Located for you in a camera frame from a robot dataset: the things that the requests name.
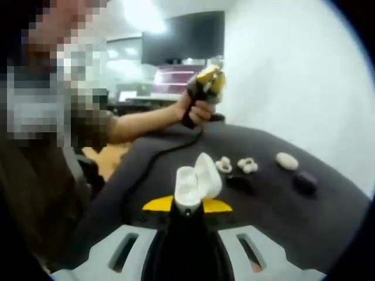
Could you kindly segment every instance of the white wall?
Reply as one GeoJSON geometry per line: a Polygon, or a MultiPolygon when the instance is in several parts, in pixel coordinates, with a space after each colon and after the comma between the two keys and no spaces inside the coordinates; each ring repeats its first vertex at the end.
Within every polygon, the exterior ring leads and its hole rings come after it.
{"type": "Polygon", "coordinates": [[[219,111],[375,183],[375,89],[345,21],[319,0],[239,0],[226,13],[227,88],[219,111]]]}

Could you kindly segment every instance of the white ring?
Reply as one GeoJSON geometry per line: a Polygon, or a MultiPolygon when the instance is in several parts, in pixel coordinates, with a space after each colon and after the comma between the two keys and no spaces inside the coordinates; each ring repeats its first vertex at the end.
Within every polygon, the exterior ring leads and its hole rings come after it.
{"type": "Polygon", "coordinates": [[[216,161],[215,162],[215,166],[223,174],[229,174],[229,173],[232,172],[232,166],[231,166],[231,164],[225,165],[222,161],[216,161]]]}
{"type": "Polygon", "coordinates": [[[258,170],[258,164],[247,164],[244,166],[243,171],[245,174],[251,174],[252,172],[256,172],[258,170]]]}
{"type": "Polygon", "coordinates": [[[253,158],[244,158],[238,161],[237,166],[243,169],[246,165],[252,165],[253,163],[255,163],[253,158]]]}
{"type": "Polygon", "coordinates": [[[227,165],[230,165],[230,159],[228,157],[225,157],[223,156],[220,160],[222,162],[222,164],[224,164],[225,166],[227,165]]]}

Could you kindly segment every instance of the black screen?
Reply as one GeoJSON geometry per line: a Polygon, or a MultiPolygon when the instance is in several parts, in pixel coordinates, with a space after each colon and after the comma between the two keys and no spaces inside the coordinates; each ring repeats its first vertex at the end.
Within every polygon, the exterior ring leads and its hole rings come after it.
{"type": "Polygon", "coordinates": [[[166,20],[165,25],[165,33],[142,34],[142,63],[158,66],[171,60],[224,55],[224,12],[179,16],[166,20]]]}

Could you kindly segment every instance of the black table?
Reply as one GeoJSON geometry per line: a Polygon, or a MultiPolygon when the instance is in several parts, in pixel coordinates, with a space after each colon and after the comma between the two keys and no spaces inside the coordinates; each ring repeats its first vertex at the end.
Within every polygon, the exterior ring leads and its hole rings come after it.
{"type": "MultiPolygon", "coordinates": [[[[90,247],[122,224],[122,196],[150,158],[161,150],[191,141],[196,134],[197,130],[176,125],[138,139],[77,228],[62,260],[64,266],[74,268],[84,262],[90,247]]],[[[127,206],[130,215],[139,215],[142,206],[152,199],[172,195],[177,168],[193,166],[201,152],[214,160],[225,155],[233,165],[244,157],[255,159],[260,169],[247,177],[256,194],[246,196],[224,188],[219,199],[232,206],[244,224],[256,226],[283,246],[288,260],[302,269],[327,272],[359,229],[370,204],[350,180],[304,150],[263,131],[214,122],[207,125],[197,144],[155,162],[131,197],[127,206]],[[315,197],[295,191],[293,172],[281,169],[275,162],[278,152],[294,155],[299,169],[318,179],[315,197]]]]}

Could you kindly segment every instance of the wooden floor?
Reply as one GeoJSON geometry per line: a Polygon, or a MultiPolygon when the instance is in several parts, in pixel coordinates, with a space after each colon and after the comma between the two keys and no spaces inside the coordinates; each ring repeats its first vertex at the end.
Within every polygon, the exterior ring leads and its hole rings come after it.
{"type": "Polygon", "coordinates": [[[131,143],[107,145],[100,153],[92,148],[83,148],[82,151],[86,157],[93,159],[98,164],[99,174],[107,181],[120,163],[121,156],[128,151],[130,146],[131,143]]]}

